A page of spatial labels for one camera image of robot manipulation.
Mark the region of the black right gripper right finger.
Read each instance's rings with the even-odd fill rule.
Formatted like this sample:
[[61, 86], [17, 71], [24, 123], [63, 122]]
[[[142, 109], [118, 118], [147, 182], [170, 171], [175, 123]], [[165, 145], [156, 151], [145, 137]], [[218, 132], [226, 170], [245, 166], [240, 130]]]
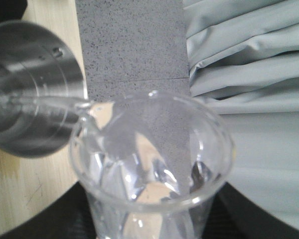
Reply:
[[216, 194], [203, 239], [299, 239], [299, 230], [261, 209], [231, 184]]

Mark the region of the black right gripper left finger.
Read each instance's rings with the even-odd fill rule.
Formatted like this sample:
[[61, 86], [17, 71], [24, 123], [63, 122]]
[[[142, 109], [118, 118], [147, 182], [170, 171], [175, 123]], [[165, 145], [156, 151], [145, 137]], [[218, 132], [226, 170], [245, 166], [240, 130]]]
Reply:
[[95, 239], [85, 191], [75, 183], [41, 213], [0, 235], [0, 239]]

